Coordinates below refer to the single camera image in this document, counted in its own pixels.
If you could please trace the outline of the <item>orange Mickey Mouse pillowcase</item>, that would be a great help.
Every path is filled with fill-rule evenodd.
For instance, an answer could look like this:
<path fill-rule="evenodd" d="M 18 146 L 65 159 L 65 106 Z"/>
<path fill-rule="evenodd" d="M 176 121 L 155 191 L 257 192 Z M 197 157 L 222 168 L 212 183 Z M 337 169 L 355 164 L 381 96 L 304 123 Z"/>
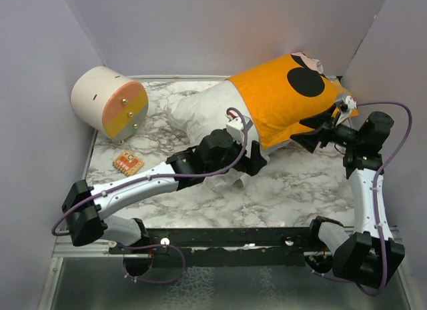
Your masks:
<path fill-rule="evenodd" d="M 300 120 L 328 110 L 341 93 L 322 64 L 303 53 L 291 53 L 228 78 L 240 93 L 264 149 L 310 131 Z"/>

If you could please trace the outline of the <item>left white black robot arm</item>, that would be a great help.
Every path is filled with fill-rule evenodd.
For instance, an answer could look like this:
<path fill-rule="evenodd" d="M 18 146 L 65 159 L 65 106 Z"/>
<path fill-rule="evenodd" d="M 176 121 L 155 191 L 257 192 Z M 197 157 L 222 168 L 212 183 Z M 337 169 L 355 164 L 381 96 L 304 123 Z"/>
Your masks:
<path fill-rule="evenodd" d="M 193 187 L 231 169 L 254 176 L 266 164 L 257 141 L 239 142 L 225 129 L 216 129 L 199 145 L 177 152 L 137 175 L 94 186 L 86 180 L 75 182 L 61 207 L 67 234 L 75 247 L 103 239 L 140 253 L 149 244 L 143 222 L 117 217 L 116 212 L 156 195 Z"/>

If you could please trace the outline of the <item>white pillow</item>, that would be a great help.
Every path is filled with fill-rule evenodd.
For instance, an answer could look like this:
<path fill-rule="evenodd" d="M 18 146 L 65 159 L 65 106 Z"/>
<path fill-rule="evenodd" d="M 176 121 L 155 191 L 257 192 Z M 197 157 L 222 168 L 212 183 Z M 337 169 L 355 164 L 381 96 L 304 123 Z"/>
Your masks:
<path fill-rule="evenodd" d="M 185 132 L 190 144 L 197 145 L 203 137 L 209 135 L 213 130 L 226 128 L 228 122 L 226 110 L 229 107 L 235 107 L 244 116 L 251 117 L 237 88 L 232 82 L 225 80 L 202 92 L 170 101 L 164 107 L 164 111 L 167 114 L 169 124 Z M 247 149 L 250 152 L 252 140 L 260 142 L 255 124 L 250 128 L 248 137 L 250 142 Z M 262 157 L 269 162 L 270 155 L 288 145 L 289 142 L 290 140 L 284 141 L 267 149 L 261 147 Z M 209 187 L 244 188 L 250 179 L 249 175 L 232 169 L 229 173 L 205 179 L 205 183 Z"/>

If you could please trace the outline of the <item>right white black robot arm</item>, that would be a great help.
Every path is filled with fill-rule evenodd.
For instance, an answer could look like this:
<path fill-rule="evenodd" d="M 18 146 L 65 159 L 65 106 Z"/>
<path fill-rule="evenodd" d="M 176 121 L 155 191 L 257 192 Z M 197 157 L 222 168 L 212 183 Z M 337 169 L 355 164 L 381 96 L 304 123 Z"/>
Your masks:
<path fill-rule="evenodd" d="M 306 235 L 308 246 L 332 253 L 335 277 L 374 289 L 385 287 L 405 256 L 404 246 L 395 242 L 388 226 L 382 196 L 383 161 L 379 151 L 388 138 L 393 119 L 372 112 L 355 130 L 338 121 L 334 107 L 300 120 L 311 130 L 291 139 L 310 153 L 316 147 L 335 143 L 345 148 L 343 166 L 354 198 L 354 230 L 348 234 L 333 219 L 316 217 Z"/>

